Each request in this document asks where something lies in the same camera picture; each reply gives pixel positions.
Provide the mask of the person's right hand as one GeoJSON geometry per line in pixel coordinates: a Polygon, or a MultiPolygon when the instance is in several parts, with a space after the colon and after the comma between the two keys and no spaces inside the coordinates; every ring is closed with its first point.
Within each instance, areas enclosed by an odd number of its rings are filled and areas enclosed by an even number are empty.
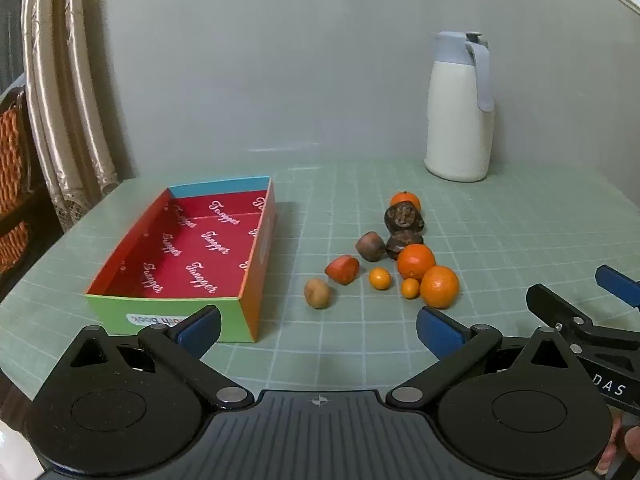
{"type": "Polygon", "coordinates": [[[629,422],[634,416],[622,412],[618,408],[610,408],[612,415],[612,431],[599,463],[596,467],[596,474],[605,476],[611,468],[616,456],[623,448],[628,456],[631,456],[636,462],[640,458],[639,450],[639,426],[624,426],[623,422],[629,422]]]}

